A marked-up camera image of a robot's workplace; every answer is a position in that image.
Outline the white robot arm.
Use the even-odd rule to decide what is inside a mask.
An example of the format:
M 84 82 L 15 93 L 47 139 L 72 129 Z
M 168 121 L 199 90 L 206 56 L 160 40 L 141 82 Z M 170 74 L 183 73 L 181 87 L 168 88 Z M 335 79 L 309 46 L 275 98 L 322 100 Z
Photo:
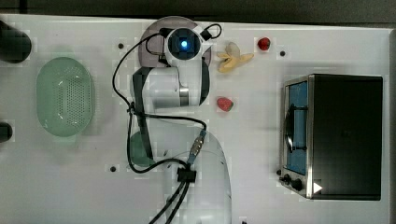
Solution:
M 140 174 L 163 172 L 163 207 L 149 224 L 232 224 L 232 191 L 224 151 L 200 119 L 167 109 L 201 105 L 210 89 L 204 54 L 212 34 L 198 26 L 163 27 L 160 65 L 142 66 L 131 78 L 127 155 Z

